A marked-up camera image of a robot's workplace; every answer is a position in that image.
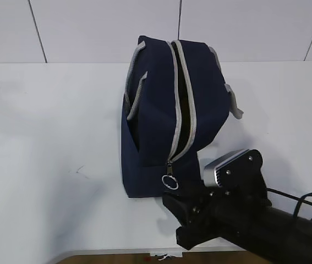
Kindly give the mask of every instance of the bag strap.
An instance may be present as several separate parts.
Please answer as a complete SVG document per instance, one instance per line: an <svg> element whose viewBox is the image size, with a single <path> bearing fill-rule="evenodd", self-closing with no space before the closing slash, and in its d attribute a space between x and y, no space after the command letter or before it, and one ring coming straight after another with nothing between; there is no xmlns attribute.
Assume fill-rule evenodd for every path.
<svg viewBox="0 0 312 264"><path fill-rule="evenodd" d="M132 106L130 104L130 99L129 99L129 91L130 91L130 80L131 80L131 76L132 76L132 73L134 70L135 61L136 61L136 58L138 57L138 54L140 53L140 51L142 51L145 47L146 47L145 41L138 44L138 46L136 47L134 54L132 56L132 60L130 62L128 75L127 75L127 81L125 83L125 92L124 92L124 100L125 100L125 107L126 107L125 111L127 113L129 113L131 108L132 108Z"/></svg>
<svg viewBox="0 0 312 264"><path fill-rule="evenodd" d="M217 52L210 46L209 46L209 49L213 53L213 55L215 56L215 60L216 60L217 66L218 66L219 70L222 72L222 68L221 68L220 61L218 59ZM226 87L227 92L229 94L229 97L231 99L231 107L230 107L229 111L233 114L233 116L236 119L242 119L244 112L238 108L237 98L235 96L234 91L232 90L232 88L231 88L231 86L229 84L225 84L225 87Z"/></svg>
<svg viewBox="0 0 312 264"><path fill-rule="evenodd" d="M130 112L129 112L128 116L127 116L127 121L130 121L130 120L133 119L134 115L136 114L136 110L139 108L141 92L143 90L146 78L147 78L147 72L139 80L138 89L136 90L136 95L135 95L135 99L134 99L133 105L132 105L132 107L130 109Z"/></svg>

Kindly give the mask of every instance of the gray zipper trim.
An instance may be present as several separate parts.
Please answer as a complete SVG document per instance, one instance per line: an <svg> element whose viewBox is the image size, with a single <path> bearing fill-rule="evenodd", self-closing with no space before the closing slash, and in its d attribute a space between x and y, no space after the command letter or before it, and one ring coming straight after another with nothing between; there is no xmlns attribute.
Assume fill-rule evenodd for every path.
<svg viewBox="0 0 312 264"><path fill-rule="evenodd" d="M177 117L172 147L168 156L168 160L170 160L174 156L178 147L179 138L180 138L180 129L182 127L182 113L180 110L180 99L179 99L179 91L178 91L178 64L177 64L177 59L176 59L176 53L172 45L169 42L167 42L167 44L169 48L171 49L172 57L173 57L173 64L174 64L174 96L175 96L175 102L176 102L176 117Z"/></svg>
<svg viewBox="0 0 312 264"><path fill-rule="evenodd" d="M177 154L175 157L172 158L173 162L180 159L182 156L184 156L188 152L188 150L191 148L191 146L193 145L194 140L195 140L196 124L197 124L193 88L192 88L191 81L190 81L190 75L188 72L188 67L187 67L187 63L185 60L183 47L179 40L175 40L174 43L177 45L177 48L178 48L180 63L182 65L182 69L183 69L183 73L185 77L185 84L186 84L187 91L188 91L188 101L189 101L189 109L190 109L190 134L189 134L188 142L185 145L185 148L179 154Z"/></svg>
<svg viewBox="0 0 312 264"><path fill-rule="evenodd" d="M218 55L217 55L217 52L209 46L209 49L210 51L214 54L215 56L215 60L216 60L216 63L217 63L217 66L218 68L220 69L220 71L222 72L222 68L221 68L221 65L220 65L220 61L218 59ZM230 99L231 99L231 107L230 107L230 112L233 114L233 116L236 118L236 119L242 119L243 117L243 111L240 110L238 108L238 105L237 105L237 98L235 96L235 93L234 91L232 90L231 86L229 84L225 84L225 87L227 89L227 92L230 96Z"/></svg>

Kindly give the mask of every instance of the navy blue bag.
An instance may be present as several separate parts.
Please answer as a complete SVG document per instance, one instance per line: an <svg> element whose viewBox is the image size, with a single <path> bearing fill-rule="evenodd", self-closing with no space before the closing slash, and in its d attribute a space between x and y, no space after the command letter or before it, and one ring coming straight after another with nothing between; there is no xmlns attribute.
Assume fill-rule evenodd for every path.
<svg viewBox="0 0 312 264"><path fill-rule="evenodd" d="M140 36L122 107L122 174L129 197L202 185L197 151L229 110L241 118L216 53L204 43Z"/></svg>

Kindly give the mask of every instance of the metal key ring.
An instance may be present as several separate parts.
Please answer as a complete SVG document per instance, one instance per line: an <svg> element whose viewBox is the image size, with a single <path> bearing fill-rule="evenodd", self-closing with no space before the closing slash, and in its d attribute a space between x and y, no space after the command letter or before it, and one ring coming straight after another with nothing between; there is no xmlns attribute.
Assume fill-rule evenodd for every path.
<svg viewBox="0 0 312 264"><path fill-rule="evenodd" d="M171 178L176 183L176 186L175 187L171 187L168 184L166 184L166 182L165 182L165 178L166 177ZM163 175L162 176L162 182L168 189L177 190L179 188L178 180L175 177L173 177L172 175Z"/></svg>

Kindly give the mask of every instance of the white table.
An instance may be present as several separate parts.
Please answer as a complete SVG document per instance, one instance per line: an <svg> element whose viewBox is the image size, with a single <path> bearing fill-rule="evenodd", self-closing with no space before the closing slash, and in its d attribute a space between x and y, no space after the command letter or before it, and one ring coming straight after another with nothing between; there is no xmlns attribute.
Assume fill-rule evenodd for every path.
<svg viewBox="0 0 312 264"><path fill-rule="evenodd" d="M129 199L119 164L127 64L0 64L0 263L75 254L181 252L159 199ZM239 148L264 157L267 185L312 191L312 62L223 63L230 117L203 163ZM273 204L292 212L295 202ZM312 216L312 207L300 214ZM194 250L237 250L216 239Z"/></svg>

